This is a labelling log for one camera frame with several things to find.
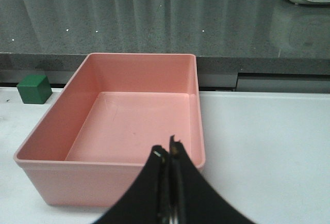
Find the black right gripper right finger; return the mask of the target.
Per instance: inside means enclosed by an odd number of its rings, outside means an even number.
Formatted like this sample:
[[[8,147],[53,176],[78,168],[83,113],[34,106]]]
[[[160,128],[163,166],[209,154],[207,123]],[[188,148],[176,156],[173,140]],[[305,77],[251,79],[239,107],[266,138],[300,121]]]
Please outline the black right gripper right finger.
[[[169,152],[175,223],[253,223],[213,189],[174,136],[170,137]]]

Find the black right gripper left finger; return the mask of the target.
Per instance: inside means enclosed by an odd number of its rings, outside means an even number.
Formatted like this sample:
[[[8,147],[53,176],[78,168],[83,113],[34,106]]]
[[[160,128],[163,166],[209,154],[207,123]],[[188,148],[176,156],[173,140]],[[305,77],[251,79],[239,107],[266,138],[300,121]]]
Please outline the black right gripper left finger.
[[[169,154],[153,146],[125,194],[97,223],[169,223]]]

